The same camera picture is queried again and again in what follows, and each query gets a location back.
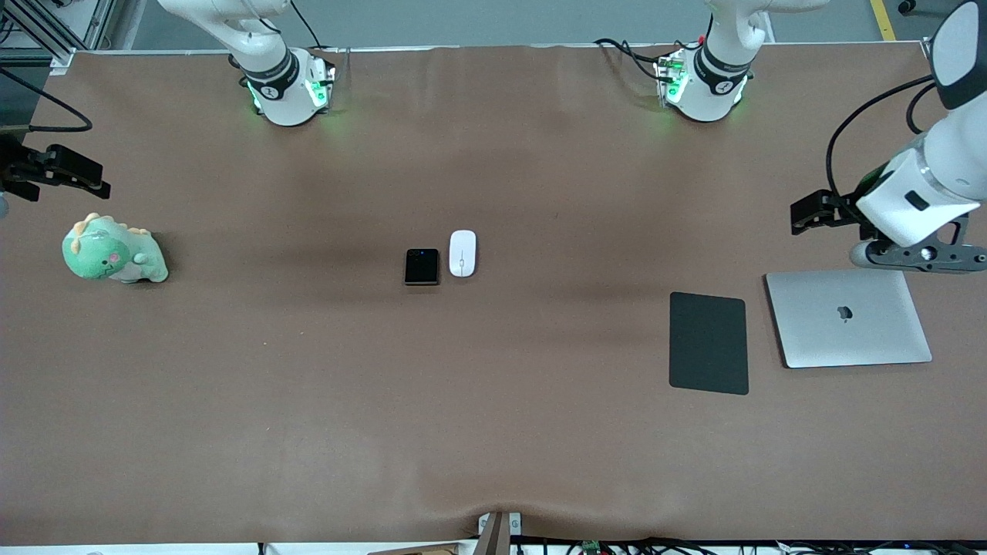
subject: plush toy face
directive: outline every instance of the plush toy face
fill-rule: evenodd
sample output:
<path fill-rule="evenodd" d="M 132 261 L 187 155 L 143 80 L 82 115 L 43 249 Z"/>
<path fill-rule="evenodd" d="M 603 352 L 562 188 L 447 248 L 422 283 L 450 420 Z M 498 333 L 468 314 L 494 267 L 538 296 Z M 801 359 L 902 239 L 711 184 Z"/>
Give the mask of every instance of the plush toy face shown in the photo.
<path fill-rule="evenodd" d="M 78 241 L 78 248 L 73 242 Z M 77 240 L 66 238 L 62 255 L 69 270 L 79 278 L 105 279 L 116 274 L 130 261 L 130 250 L 110 234 L 86 233 Z"/>

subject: white computer mouse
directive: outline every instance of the white computer mouse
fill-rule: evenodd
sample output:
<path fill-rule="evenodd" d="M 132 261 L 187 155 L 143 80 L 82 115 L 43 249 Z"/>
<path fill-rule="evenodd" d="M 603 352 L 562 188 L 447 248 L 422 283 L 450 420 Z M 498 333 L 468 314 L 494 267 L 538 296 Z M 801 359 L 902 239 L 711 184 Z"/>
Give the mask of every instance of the white computer mouse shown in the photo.
<path fill-rule="evenodd" d="M 460 229 L 449 237 L 449 272 L 456 278 L 468 278 L 477 270 L 477 234 Z"/>

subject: plush toy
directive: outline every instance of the plush toy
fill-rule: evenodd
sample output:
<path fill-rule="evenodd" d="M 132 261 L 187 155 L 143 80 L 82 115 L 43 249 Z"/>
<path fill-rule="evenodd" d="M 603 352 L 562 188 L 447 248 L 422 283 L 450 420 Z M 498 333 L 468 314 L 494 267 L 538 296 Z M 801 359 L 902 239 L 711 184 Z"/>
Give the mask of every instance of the plush toy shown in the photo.
<path fill-rule="evenodd" d="M 79 278 L 109 278 L 123 283 L 168 278 L 161 248 L 146 229 L 128 229 L 126 224 L 97 213 L 72 226 L 62 241 L 62 256 Z"/>

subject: apple logo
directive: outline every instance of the apple logo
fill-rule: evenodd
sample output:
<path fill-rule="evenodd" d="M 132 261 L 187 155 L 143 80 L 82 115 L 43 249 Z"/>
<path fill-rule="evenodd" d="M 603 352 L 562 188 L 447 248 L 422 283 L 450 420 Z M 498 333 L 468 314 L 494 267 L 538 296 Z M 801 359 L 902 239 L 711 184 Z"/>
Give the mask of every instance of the apple logo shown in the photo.
<path fill-rule="evenodd" d="M 854 317 L 854 311 L 850 310 L 849 306 L 838 306 L 836 311 L 840 313 L 840 318 L 843 318 L 843 323 L 846 324 Z"/>

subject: dark mouse pad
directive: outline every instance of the dark mouse pad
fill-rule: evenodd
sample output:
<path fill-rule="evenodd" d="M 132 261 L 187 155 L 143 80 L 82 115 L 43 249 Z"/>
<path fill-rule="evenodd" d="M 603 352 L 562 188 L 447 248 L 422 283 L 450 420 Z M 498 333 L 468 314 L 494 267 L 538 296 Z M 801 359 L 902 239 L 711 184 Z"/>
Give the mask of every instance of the dark mouse pad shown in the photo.
<path fill-rule="evenodd" d="M 747 319 L 738 298 L 672 293 L 668 383 L 746 395 Z"/>

